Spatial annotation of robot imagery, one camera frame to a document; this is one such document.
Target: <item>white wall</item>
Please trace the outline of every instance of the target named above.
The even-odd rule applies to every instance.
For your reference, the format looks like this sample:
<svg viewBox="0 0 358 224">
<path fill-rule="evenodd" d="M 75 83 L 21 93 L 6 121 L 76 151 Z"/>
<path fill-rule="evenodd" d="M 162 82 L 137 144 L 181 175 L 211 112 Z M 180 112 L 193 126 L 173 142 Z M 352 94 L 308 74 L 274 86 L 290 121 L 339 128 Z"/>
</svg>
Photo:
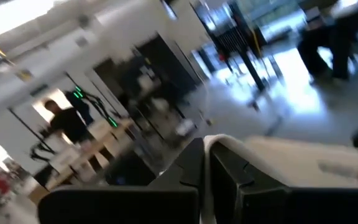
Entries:
<svg viewBox="0 0 358 224">
<path fill-rule="evenodd" d="M 109 42 L 116 62 L 130 58 L 135 45 L 156 33 L 162 37 L 166 35 L 168 17 L 159 0 L 130 0 L 121 7 L 100 12 L 96 17 L 101 24 L 99 33 Z"/>
<path fill-rule="evenodd" d="M 209 42 L 209 36 L 191 7 L 193 1 L 183 0 L 173 4 L 178 19 L 171 21 L 167 30 L 169 38 L 178 43 L 183 53 L 188 57 L 191 51 Z"/>
<path fill-rule="evenodd" d="M 40 164 L 29 158 L 29 149 L 37 141 L 15 117 L 4 110 L 0 113 L 0 145 L 29 172 L 35 172 Z"/>
</svg>

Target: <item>white ceiling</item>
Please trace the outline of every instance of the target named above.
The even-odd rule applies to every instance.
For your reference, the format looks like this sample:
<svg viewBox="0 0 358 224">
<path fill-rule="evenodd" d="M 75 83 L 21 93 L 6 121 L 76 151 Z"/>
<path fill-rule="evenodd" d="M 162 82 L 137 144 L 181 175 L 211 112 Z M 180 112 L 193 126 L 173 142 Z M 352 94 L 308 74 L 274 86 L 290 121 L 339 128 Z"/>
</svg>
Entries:
<svg viewBox="0 0 358 224">
<path fill-rule="evenodd" d="M 15 47 L 22 45 L 67 21 L 76 20 L 80 15 L 97 12 L 100 10 L 100 7 L 107 2 L 114 4 L 115 2 L 121 1 L 122 0 L 69 0 L 62 2 L 51 8 L 46 14 L 1 34 L 0 48 L 3 52 L 9 52 Z M 14 17 L 15 15 L 7 15 L 6 19 L 9 19 L 8 16 Z"/>
</svg>

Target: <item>table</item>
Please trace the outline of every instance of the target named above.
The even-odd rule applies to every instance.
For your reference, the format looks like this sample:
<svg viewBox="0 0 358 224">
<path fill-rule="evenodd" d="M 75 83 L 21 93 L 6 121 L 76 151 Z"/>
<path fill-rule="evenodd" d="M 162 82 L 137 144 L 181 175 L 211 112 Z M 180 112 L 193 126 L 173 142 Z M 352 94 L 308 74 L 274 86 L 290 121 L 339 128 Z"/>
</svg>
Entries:
<svg viewBox="0 0 358 224">
<path fill-rule="evenodd" d="M 33 177 L 28 177 L 24 180 L 24 185 L 20 189 L 19 194 L 25 195 L 31 202 L 38 205 L 41 199 L 49 194 L 49 191 L 45 187 L 42 187 Z"/>
<path fill-rule="evenodd" d="M 152 153 L 151 147 L 135 127 L 134 121 L 132 119 L 123 119 L 117 128 L 111 128 L 111 130 L 109 130 L 109 132 L 106 133 L 99 141 L 93 140 L 91 142 L 91 149 L 84 152 L 76 161 L 68 165 L 67 168 L 59 173 L 56 178 L 51 178 L 45 185 L 46 189 L 52 190 L 60 186 L 67 179 L 73 177 L 75 172 L 73 171 L 72 167 L 80 166 L 85 162 L 88 162 L 89 159 L 99 153 L 100 150 L 105 148 L 104 144 L 106 142 L 111 139 L 117 139 L 116 136 L 122 133 L 126 133 L 135 142 L 135 144 L 141 146 L 143 149 L 142 152 L 147 157 L 149 162 L 153 162 L 155 160 L 155 155 Z"/>
<path fill-rule="evenodd" d="M 358 188 L 358 150 L 353 147 L 251 137 L 234 151 L 288 186 Z"/>
</svg>

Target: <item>floor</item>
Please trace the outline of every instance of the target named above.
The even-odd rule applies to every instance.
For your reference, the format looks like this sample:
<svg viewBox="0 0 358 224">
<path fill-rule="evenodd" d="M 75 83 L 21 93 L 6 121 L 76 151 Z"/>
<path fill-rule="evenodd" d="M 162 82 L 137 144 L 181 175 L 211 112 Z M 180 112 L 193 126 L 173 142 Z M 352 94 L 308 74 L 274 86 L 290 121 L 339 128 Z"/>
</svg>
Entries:
<svg viewBox="0 0 358 224">
<path fill-rule="evenodd" d="M 330 61 L 327 50 L 321 49 L 320 54 Z M 352 79 L 342 87 L 310 86 L 310 76 L 293 45 L 277 51 L 274 57 L 283 80 L 257 100 L 257 110 L 249 106 L 252 80 L 244 75 L 228 85 L 226 79 L 231 76 L 228 70 L 219 71 L 205 86 L 190 94 L 191 106 L 183 111 L 198 124 L 195 136 L 224 133 L 245 139 L 263 135 L 350 145 L 352 133 L 358 128 L 358 57 L 356 64 L 349 62 Z M 254 63 L 262 73 L 264 65 Z M 267 68 L 267 74 L 273 75 L 270 65 Z M 205 119 L 210 119 L 212 125 L 208 126 Z M 0 223 L 37 223 L 35 207 L 17 197 L 0 211 Z"/>
</svg>

